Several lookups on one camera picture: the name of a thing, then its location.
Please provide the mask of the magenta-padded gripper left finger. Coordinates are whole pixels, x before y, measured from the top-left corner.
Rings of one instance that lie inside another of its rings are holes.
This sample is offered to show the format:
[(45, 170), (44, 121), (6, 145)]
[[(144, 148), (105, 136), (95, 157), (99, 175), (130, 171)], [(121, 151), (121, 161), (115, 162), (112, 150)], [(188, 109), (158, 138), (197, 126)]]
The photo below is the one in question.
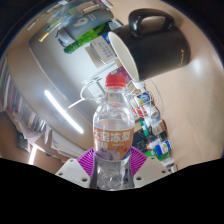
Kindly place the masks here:
[(69, 159), (56, 175), (84, 188), (96, 187), (97, 176), (94, 173), (95, 160), (93, 149), (89, 149), (77, 159)]

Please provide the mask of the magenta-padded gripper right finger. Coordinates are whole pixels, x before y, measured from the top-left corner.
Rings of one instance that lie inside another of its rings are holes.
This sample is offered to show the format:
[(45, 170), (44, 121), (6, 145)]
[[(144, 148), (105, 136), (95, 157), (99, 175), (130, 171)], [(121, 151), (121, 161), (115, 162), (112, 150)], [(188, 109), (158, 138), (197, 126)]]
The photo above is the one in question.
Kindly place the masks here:
[(130, 172), (135, 188), (144, 187), (170, 174), (155, 156), (147, 157), (135, 147), (131, 148)]

